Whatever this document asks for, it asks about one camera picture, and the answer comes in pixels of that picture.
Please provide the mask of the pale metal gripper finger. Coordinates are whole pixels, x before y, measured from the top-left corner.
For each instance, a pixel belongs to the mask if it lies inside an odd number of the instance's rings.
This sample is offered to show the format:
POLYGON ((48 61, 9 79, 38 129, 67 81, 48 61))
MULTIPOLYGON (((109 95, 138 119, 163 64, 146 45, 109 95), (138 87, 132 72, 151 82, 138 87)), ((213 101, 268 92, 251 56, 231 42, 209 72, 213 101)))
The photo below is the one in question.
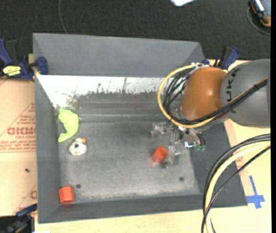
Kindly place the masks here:
POLYGON ((167 156, 161 163, 162 168, 170 168, 179 163, 180 151, 175 146, 169 146, 167 150, 167 156))
POLYGON ((176 126, 170 122, 153 123, 151 129, 151 138, 156 138, 167 133, 173 133, 176 131, 176 129, 176 126))

